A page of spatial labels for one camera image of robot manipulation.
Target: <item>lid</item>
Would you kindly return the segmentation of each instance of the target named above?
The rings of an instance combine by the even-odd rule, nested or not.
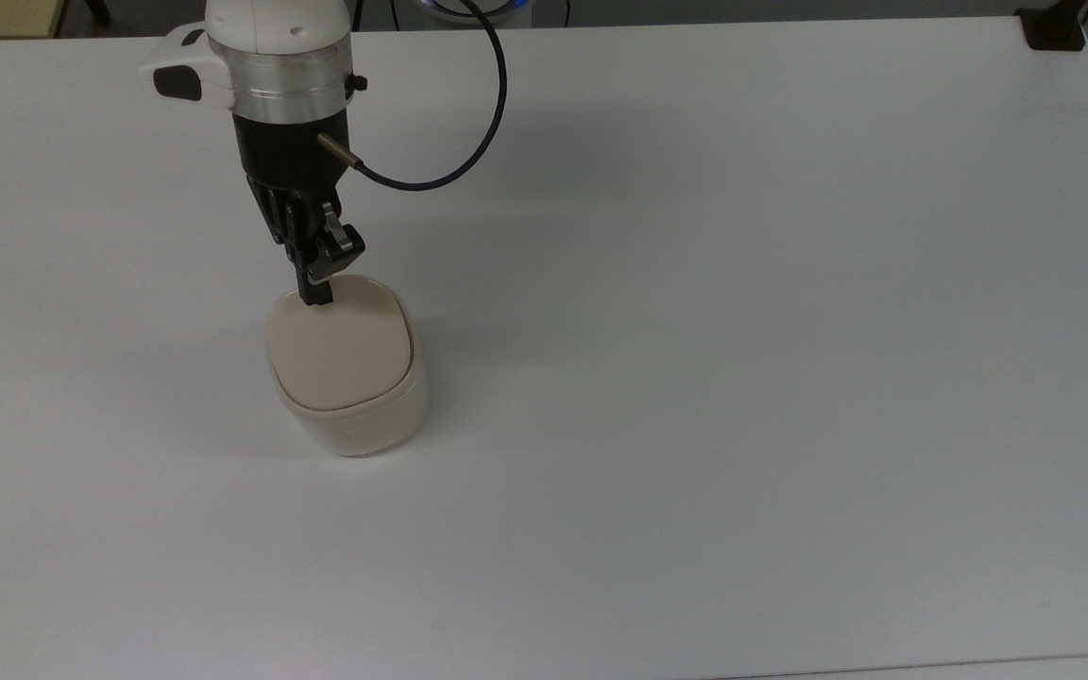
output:
[[[268,358],[290,400],[333,411],[397,386],[409,370],[410,327],[393,292],[362,275],[330,280],[333,302],[289,293],[268,314]]]

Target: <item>silver metal ring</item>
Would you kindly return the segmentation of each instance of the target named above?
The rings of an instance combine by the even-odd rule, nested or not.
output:
[[[321,50],[301,54],[254,54],[209,39],[230,67],[233,112],[276,125],[319,121],[344,111],[350,98],[350,34]]]

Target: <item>metal connector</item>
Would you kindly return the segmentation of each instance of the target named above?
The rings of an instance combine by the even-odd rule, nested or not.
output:
[[[326,151],[332,152],[337,156],[338,160],[345,162],[347,168],[354,169],[359,166],[363,161],[359,160],[359,156],[350,152],[350,149],[338,144],[333,137],[330,137],[326,133],[319,133],[319,144],[325,148]]]

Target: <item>floor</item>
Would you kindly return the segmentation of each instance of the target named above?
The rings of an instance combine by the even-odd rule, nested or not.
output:
[[[416,0],[368,0],[362,30],[393,30],[390,3],[397,3],[405,29],[413,29]],[[812,18],[1010,16],[1021,5],[1049,0],[570,0],[569,25],[673,25],[673,23],[812,21]],[[107,0],[110,26],[96,25],[83,0],[69,0],[61,38],[164,35],[200,21],[205,0]],[[566,0],[536,0],[536,26],[565,21]]]

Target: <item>black bracket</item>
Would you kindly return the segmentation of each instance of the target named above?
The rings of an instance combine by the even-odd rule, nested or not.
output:
[[[1078,14],[1085,3],[1087,0],[1061,0],[1047,10],[1018,10],[1014,16],[1023,18],[1023,35],[1031,50],[1080,52],[1085,35]]]

